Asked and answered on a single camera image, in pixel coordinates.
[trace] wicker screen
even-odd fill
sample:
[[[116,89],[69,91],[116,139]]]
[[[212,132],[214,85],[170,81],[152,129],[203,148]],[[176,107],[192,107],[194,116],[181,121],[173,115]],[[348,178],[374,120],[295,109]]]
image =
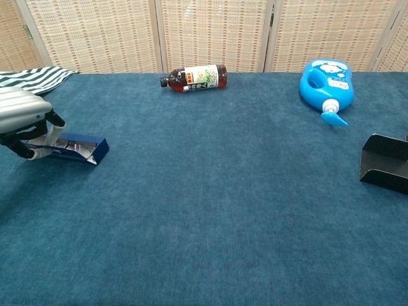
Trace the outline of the wicker screen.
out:
[[[82,73],[161,71],[149,0],[26,2],[54,65]]]
[[[299,72],[316,57],[368,71],[397,0],[282,0],[269,70]]]
[[[0,0],[0,71],[20,71],[41,66],[24,32],[13,0]]]
[[[164,70],[225,64],[228,71],[259,71],[268,0],[159,0],[167,59]]]
[[[408,11],[381,61],[379,71],[408,71]]]

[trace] blue bottle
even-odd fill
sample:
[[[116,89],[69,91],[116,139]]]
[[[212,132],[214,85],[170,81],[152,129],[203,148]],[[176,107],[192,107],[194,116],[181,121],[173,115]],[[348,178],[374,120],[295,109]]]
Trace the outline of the blue bottle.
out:
[[[354,99],[351,68],[335,59],[315,59],[306,65],[300,79],[300,95],[322,111],[321,118],[333,126],[346,126],[337,112]]]

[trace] white spout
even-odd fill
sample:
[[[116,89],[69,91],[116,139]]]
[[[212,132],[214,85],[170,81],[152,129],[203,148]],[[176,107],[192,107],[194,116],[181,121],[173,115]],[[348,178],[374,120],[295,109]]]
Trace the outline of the white spout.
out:
[[[340,105],[336,99],[327,99],[322,105],[323,112],[337,113],[339,108]]]

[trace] cardboard box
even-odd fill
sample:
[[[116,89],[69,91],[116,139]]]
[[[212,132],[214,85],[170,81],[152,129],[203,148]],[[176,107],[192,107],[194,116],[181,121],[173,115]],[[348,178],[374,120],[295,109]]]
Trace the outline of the cardboard box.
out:
[[[53,152],[47,157],[70,159],[81,163],[98,165],[109,151],[105,138],[98,136],[62,133],[53,146],[42,145],[46,135],[26,141],[31,149],[51,148]]]

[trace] black and white striped fabric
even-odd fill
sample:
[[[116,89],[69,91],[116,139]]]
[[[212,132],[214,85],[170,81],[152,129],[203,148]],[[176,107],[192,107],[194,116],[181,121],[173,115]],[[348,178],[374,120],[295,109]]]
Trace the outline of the black and white striped fabric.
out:
[[[33,94],[41,94],[56,88],[74,73],[78,72],[58,66],[19,72],[0,71],[0,87],[17,86]]]

